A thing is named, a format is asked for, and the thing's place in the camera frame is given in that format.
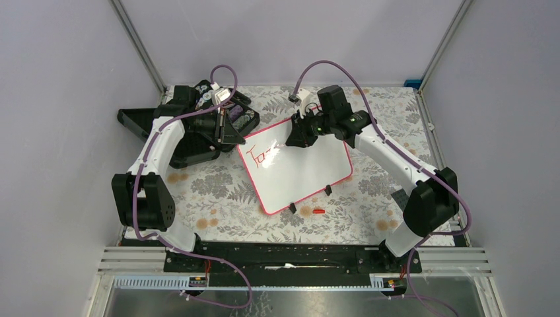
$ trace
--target white wall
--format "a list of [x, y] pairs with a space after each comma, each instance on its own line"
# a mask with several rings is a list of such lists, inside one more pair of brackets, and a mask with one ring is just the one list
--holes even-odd
[[79, 316], [158, 92], [108, 1], [0, 3], [0, 315]]
[[[422, 77], [461, 0], [123, 0], [164, 81], [194, 83], [216, 63], [241, 83], [294, 85], [318, 59], [360, 83]], [[323, 65], [307, 83], [349, 83]]]
[[425, 91], [508, 316], [560, 310], [560, 2], [476, 1]]

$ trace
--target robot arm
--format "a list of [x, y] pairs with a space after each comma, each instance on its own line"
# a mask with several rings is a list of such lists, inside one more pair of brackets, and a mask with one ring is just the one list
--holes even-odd
[[[230, 95], [227, 88], [219, 88], [219, 86], [213, 88], [212, 99], [215, 105], [220, 104]], [[164, 181], [165, 172], [177, 144], [187, 131], [204, 134], [220, 144], [245, 142], [233, 127], [224, 108], [168, 123], [175, 117], [194, 111], [195, 109], [187, 104], [162, 104], [155, 110], [148, 141], [144, 144], [137, 160], [126, 174], [115, 174], [112, 180], [113, 195], [122, 225], [133, 226], [134, 196], [137, 199], [139, 230], [153, 229], [165, 232], [172, 225], [175, 218], [175, 203]], [[135, 178], [144, 162], [139, 190], [133, 193]]]
[[[374, 159], [396, 179], [409, 196], [409, 200], [403, 212], [404, 222], [382, 243], [381, 250], [387, 251], [390, 257], [400, 258], [457, 214], [457, 200], [440, 184], [402, 158], [387, 143], [397, 145], [405, 155], [457, 190], [457, 178], [451, 169], [444, 168], [439, 171], [412, 155], [386, 134], [382, 139], [366, 111], [352, 111], [341, 87], [326, 87], [319, 90], [317, 95], [322, 109], [317, 114], [309, 111], [302, 115], [298, 111], [291, 117], [292, 132], [286, 146], [310, 147], [318, 136], [334, 134], [352, 148]], [[377, 128], [384, 134], [379, 125]]]

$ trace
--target purple cable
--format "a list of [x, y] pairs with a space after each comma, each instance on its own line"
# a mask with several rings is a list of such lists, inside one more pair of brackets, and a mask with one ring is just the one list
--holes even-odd
[[171, 243], [167, 242], [162, 236], [158, 235], [155, 232], [152, 232], [151, 234], [148, 234], [146, 236], [142, 236], [140, 234], [140, 230], [138, 229], [138, 197], [136, 195], [136, 193], [138, 192], [138, 188], [139, 188], [139, 183], [140, 183], [140, 176], [142, 175], [142, 171], [144, 170], [144, 166], [146, 164], [146, 161], [148, 159], [148, 156], [150, 154], [150, 151], [157, 139], [157, 137], [161, 134], [161, 131], [163, 131], [163, 129], [170, 125], [171, 123], [177, 121], [177, 120], [181, 120], [184, 118], [188, 118], [188, 117], [192, 117], [192, 116], [197, 116], [199, 114], [206, 114], [208, 112], [212, 112], [214, 110], [216, 110], [217, 108], [225, 105], [233, 96], [233, 94], [237, 91], [237, 74], [235, 73], [235, 71], [233, 70], [233, 68], [229, 67], [228, 65], [218, 65], [216, 67], [214, 67], [212, 69], [212, 72], [210, 73], [210, 81], [212, 83], [214, 83], [214, 72], [217, 69], [220, 68], [227, 68], [231, 71], [232, 75], [233, 75], [233, 79], [234, 79], [234, 84], [233, 84], [233, 89], [229, 95], [228, 98], [226, 98], [225, 100], [223, 100], [222, 102], [220, 102], [218, 105], [210, 107], [208, 109], [205, 110], [200, 110], [200, 111], [196, 111], [196, 112], [191, 112], [189, 114], [183, 114], [181, 116], [176, 116], [170, 120], [168, 120], [167, 122], [165, 122], [164, 124], [161, 125], [161, 127], [159, 128], [158, 133], [154, 134], [154, 136], [152, 137], [152, 139], [148, 142], [148, 146], [146, 147], [146, 151], [144, 152], [144, 156], [142, 158], [142, 164], [140, 164], [140, 167], [138, 168], [138, 172], [136, 173], [136, 177], [134, 179], [134, 187], [133, 187], [133, 195], [132, 195], [132, 222], [133, 222], [133, 227], [134, 227], [134, 232], [136, 233], [136, 237], [138, 238], [138, 240], [140, 241], [144, 241], [150, 237], [156, 236], [157, 240], [159, 242], [161, 242], [164, 246], [166, 246], [167, 248], [170, 248], [172, 250], [175, 250], [176, 252], [179, 252], [183, 255], [186, 256], [190, 256], [193, 258], [199, 258], [199, 259], [206, 259], [206, 260], [213, 260], [213, 261], [218, 261], [220, 263], [225, 263], [228, 266], [230, 266], [231, 268], [233, 268], [235, 271], [237, 271], [237, 273], [239, 273], [239, 275], [241, 276], [241, 278], [243, 278], [243, 280], [245, 281], [245, 283], [247, 284], [247, 288], [249, 290], [249, 299], [247, 300], [247, 303], [243, 304], [243, 305], [238, 305], [238, 306], [233, 306], [233, 305], [227, 305], [227, 304], [222, 304], [219, 302], [215, 302], [213, 300], [207, 300], [207, 299], [199, 299], [197, 297], [190, 297], [193, 300], [198, 300], [199, 302], [206, 302], [208, 304], [214, 304], [216, 306], [220, 306], [220, 307], [225, 307], [225, 308], [245, 308], [247, 306], [249, 306], [251, 304], [251, 302], [253, 301], [253, 290], [251, 288], [251, 284], [249, 283], [249, 280], [247, 279], [247, 277], [243, 274], [243, 272], [241, 272], [241, 270], [236, 267], [234, 264], [232, 264], [231, 262], [224, 260], [224, 259], [220, 259], [220, 258], [215, 258], [213, 256], [201, 256], [200, 254], [194, 254], [191, 252], [187, 252], [185, 250], [181, 250], [179, 248], [174, 247], [173, 245], [171, 245]]
[[[381, 132], [381, 130], [377, 126], [377, 122], [375, 120], [375, 117], [373, 116], [373, 112], [371, 111], [371, 107], [369, 106], [369, 103], [367, 101], [366, 94], [364, 93], [364, 90], [362, 90], [360, 85], [358, 85], [358, 82], [356, 82], [354, 77], [352, 77], [352, 75], [350, 75], [350, 73], [348, 73], [348, 71], [346, 71], [346, 69], [344, 69], [342, 66], [338, 65], [337, 63], [335, 63], [333, 61], [328, 61], [328, 60], [316, 61], [316, 62], [312, 63], [311, 65], [309, 65], [301, 73], [301, 76], [298, 78], [298, 81], [297, 81], [296, 86], [294, 88], [293, 94], [294, 95], [297, 94], [297, 91], [299, 89], [299, 86], [301, 85], [303, 77], [309, 71], [309, 69], [311, 69], [313, 66], [315, 66], [317, 64], [330, 64], [330, 65], [333, 65], [334, 67], [337, 67], [338, 69], [340, 69], [350, 79], [350, 81], [352, 81], [352, 83], [356, 86], [356, 88], [360, 92], [360, 95], [362, 96], [362, 99], [364, 100], [364, 104], [366, 106], [366, 109], [368, 110], [368, 114], [369, 114], [369, 117], [371, 119], [371, 124], [373, 125], [373, 128], [375, 129], [375, 132], [377, 132], [377, 134], [379, 135], [381, 140], [383, 140], [383, 142], [385, 142], [387, 145], [389, 145], [389, 147], [391, 149], [393, 149], [395, 152], [397, 152], [397, 154], [399, 154], [399, 156], [401, 156], [403, 159], [405, 159], [408, 163], [412, 164], [412, 166], [414, 166], [418, 171], [423, 172], [424, 174], [426, 174], [427, 176], [429, 176], [430, 178], [435, 180], [438, 184], [440, 184], [448, 192], [450, 192], [451, 195], [453, 195], [453, 197], [455, 197], [457, 199], [457, 201], [459, 201], [461, 206], [463, 206], [463, 209], [465, 209], [467, 224], [465, 225], [465, 227], [462, 230], [453, 231], [453, 232], [432, 232], [432, 235], [458, 236], [458, 235], [461, 235], [461, 234], [464, 234], [465, 232], [467, 232], [471, 227], [471, 211], [470, 211], [470, 208], [468, 207], [466, 201], [464, 201], [464, 199], [459, 195], [459, 193], [457, 193], [455, 190], [453, 190], [453, 188], [451, 188], [443, 180], [441, 180], [439, 177], [435, 176], [432, 172], [423, 168], [420, 164], [418, 164], [418, 162], [416, 162], [411, 157], [409, 157], [406, 153], [404, 153], [398, 146], [396, 146], [390, 140], [387, 140], [386, 136]], [[418, 242], [418, 244], [416, 244], [416, 246], [412, 250], [410, 250], [409, 257], [408, 257], [408, 262], [407, 262], [406, 276], [407, 276], [408, 284], [410, 285], [410, 288], [412, 289], [412, 292], [414, 293], [414, 296], [420, 301], [420, 303], [422, 303], [422, 305], [424, 305], [424, 307], [426, 307], [426, 309], [428, 309], [434, 315], [443, 316], [442, 314], [439, 314], [434, 308], [432, 308], [427, 303], [425, 303], [422, 300], [422, 298], [427, 299], [427, 300], [436, 301], [436, 302], [439, 302], [439, 300], [434, 299], [432, 297], [426, 297], [426, 296], [419, 295], [416, 292], [416, 289], [414, 288], [414, 284], [412, 283], [412, 280], [410, 278], [410, 263], [411, 263], [411, 260], [412, 260], [412, 256], [414, 255], [415, 249], [417, 247], [419, 247], [422, 243], [424, 243], [426, 240], [428, 240], [429, 237], [430, 237], [430, 235], [428, 235], [427, 237], [422, 239], [422, 241]], [[459, 316], [459, 314], [457, 313], [457, 311], [455, 309], [451, 308], [450, 306], [449, 306], [449, 308], [455, 313], [455, 315]]]
[[[435, 299], [433, 297], [428, 297], [428, 296], [423, 296], [423, 295], [419, 295], [418, 297], [414, 296], [414, 295], [404, 295], [403, 296], [391, 296], [391, 300], [402, 300], [402, 299], [418, 299], [418, 298], [422, 298], [423, 300], [431, 300], [433, 302], [437, 302], [438, 304], [447, 307], [447, 309], [451, 310], [455, 316], [459, 316], [459, 312], [453, 308], [453, 306], [449, 305], [448, 303], [444, 302], [443, 300], [439, 300], [439, 299]], [[369, 300], [389, 300], [387, 297], [374, 297], [372, 299]]]
[[432, 174], [428, 170], [424, 169], [420, 164], [418, 164], [418, 162], [416, 162], [411, 157], [406, 155], [394, 143], [392, 143], [390, 140], [386, 139], [386, 136], [381, 132], [381, 129], [379, 129], [379, 127], [376, 123], [375, 117], [373, 116], [373, 112], [371, 111], [371, 107], [369, 106], [369, 103], [367, 101], [366, 94], [364, 93], [364, 90], [362, 90], [362, 87], [360, 87], [358, 82], [354, 79], [354, 77], [352, 77], [352, 75], [350, 75], [350, 73], [348, 73], [348, 71], [346, 69], [344, 69], [344, 67], [338, 65], [337, 63], [335, 63], [333, 61], [328, 61], [328, 60], [320, 60], [320, 61], [316, 61], [314, 63], [311, 63], [306, 69], [304, 69], [304, 71], [301, 73], [301, 76], [298, 78], [296, 86], [294, 87], [293, 94], [294, 95], [297, 94], [297, 91], [299, 90], [299, 86], [301, 86], [301, 82], [303, 81], [303, 77], [305, 76], [305, 74], [307, 74], [307, 72], [313, 66], [318, 65], [318, 64], [330, 64], [330, 65], [333, 65], [334, 67], [340, 69], [340, 71], [342, 71], [348, 77], [348, 79], [350, 79], [350, 81], [356, 86], [356, 88], [360, 92], [360, 95], [362, 96], [362, 99], [364, 100], [364, 104], [366, 106], [366, 109], [368, 110], [368, 114], [369, 114], [369, 117], [371, 119], [371, 124], [373, 125], [373, 128], [375, 129], [375, 132], [377, 132], [377, 134], [379, 135], [381, 140], [383, 140], [387, 145], [389, 145], [389, 147], [391, 149], [393, 149], [395, 152], [397, 152], [397, 154], [399, 154], [408, 163], [410, 163], [410, 164], [412, 164], [412, 166], [416, 167], [416, 169], [423, 172], [424, 174], [426, 174], [427, 176], [429, 176], [430, 178], [432, 178], [433, 180], [438, 182], [438, 184], [443, 186], [443, 188], [445, 188], [448, 192], [450, 192], [451, 195], [453, 195], [453, 197], [455, 197], [459, 201], [461, 206], [463, 206], [463, 208], [465, 209], [465, 214], [467, 216], [467, 224], [466, 224], [465, 228], [463, 228], [462, 230], [459, 230], [459, 231], [455, 231], [455, 232], [432, 232], [432, 234], [433, 235], [453, 235], [453, 236], [456, 236], [456, 235], [461, 235], [461, 234], [464, 234], [465, 232], [467, 232], [471, 227], [471, 211], [470, 211], [470, 208], [467, 206], [467, 203], [463, 200], [463, 198], [457, 192], [455, 192], [455, 190], [453, 190], [449, 185], [445, 184], [445, 182], [442, 181], [439, 177], [435, 176], [434, 174]]

